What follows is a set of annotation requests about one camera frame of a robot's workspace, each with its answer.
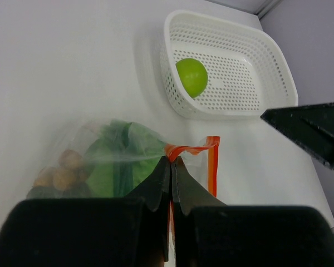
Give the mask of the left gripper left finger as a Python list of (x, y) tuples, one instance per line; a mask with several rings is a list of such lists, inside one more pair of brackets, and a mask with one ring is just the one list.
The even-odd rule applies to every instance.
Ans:
[(0, 266), (163, 266), (169, 258), (170, 162), (125, 197), (32, 199), (0, 230)]

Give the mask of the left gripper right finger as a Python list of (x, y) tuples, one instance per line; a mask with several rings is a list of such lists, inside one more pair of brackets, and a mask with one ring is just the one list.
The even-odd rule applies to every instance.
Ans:
[(334, 266), (334, 235), (308, 206), (230, 206), (171, 165), (177, 266)]

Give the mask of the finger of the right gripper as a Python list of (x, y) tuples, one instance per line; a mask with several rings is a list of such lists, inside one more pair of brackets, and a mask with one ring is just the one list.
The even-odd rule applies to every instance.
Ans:
[(334, 171), (334, 102), (267, 109), (261, 119)]

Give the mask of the clear zip bag orange seal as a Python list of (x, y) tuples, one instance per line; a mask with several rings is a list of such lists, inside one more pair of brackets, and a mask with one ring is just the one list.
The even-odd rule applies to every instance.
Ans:
[(218, 136), (208, 136), (196, 146), (173, 145), (136, 122), (88, 122), (55, 141), (27, 197), (123, 197), (163, 156), (181, 158), (191, 176), (216, 195), (219, 144)]

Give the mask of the green fake apple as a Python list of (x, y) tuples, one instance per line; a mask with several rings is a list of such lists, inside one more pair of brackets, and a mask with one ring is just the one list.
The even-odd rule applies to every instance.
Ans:
[(176, 63), (180, 81), (191, 98), (201, 95), (208, 84), (208, 73), (204, 65), (193, 58), (184, 58)]

